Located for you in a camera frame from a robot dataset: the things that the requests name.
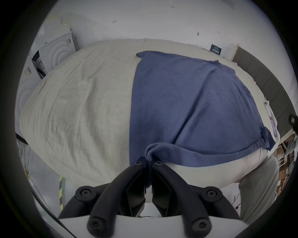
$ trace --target dryer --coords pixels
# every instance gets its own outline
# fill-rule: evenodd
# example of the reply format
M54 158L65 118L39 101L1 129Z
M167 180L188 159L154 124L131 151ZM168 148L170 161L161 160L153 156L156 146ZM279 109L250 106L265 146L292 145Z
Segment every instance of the dryer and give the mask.
M47 72L50 72L75 52L76 49L72 38L72 31L61 35L51 42L46 42L45 45L39 49L40 58Z

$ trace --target bed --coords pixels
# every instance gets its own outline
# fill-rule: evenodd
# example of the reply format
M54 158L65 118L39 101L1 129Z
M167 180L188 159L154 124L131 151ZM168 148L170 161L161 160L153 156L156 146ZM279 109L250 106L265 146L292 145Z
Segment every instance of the bed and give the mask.
M20 129L24 138L55 172L78 186L98 186L111 182L129 166L132 86L141 60L136 53L142 51L218 60L235 70L276 142L270 151L261 148L220 165L186 167L168 163L187 183L225 187L254 170L279 145L274 112L270 106L265 107L268 101L254 79L237 64L194 45L152 39L109 40L81 49L58 65L41 81L22 110Z

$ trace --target blue towel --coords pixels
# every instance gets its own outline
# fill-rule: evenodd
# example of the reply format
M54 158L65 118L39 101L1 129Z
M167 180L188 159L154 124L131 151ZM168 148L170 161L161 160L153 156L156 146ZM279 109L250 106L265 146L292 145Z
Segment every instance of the blue towel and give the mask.
M275 145L252 95L235 71L156 51L137 54L129 131L130 164L163 162L205 167Z

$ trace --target sign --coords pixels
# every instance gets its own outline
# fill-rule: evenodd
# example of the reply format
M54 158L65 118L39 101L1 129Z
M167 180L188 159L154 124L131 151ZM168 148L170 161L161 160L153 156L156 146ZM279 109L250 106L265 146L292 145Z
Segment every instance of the sign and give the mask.
M214 52L215 54L221 54L221 48L211 45L210 51Z

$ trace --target white appliance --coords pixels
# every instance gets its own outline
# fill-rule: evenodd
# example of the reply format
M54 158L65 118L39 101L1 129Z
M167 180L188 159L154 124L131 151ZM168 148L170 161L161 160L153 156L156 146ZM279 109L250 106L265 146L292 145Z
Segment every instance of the white appliance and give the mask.
M15 132L22 138L24 137L20 131L20 114L31 93L41 81L31 57L32 55L29 53L23 67L15 99Z
M39 49L40 58L47 72L50 72L68 56L75 53L72 31L64 33Z

